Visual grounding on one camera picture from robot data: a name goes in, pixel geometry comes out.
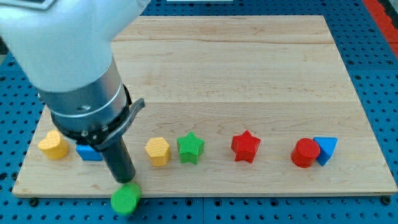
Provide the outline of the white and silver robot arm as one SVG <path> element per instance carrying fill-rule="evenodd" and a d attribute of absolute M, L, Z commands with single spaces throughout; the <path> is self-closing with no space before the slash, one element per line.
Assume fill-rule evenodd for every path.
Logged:
<path fill-rule="evenodd" d="M 118 73 L 112 40 L 147 1 L 2 1 L 1 37 L 65 136 L 122 147 L 141 107 Z"/>

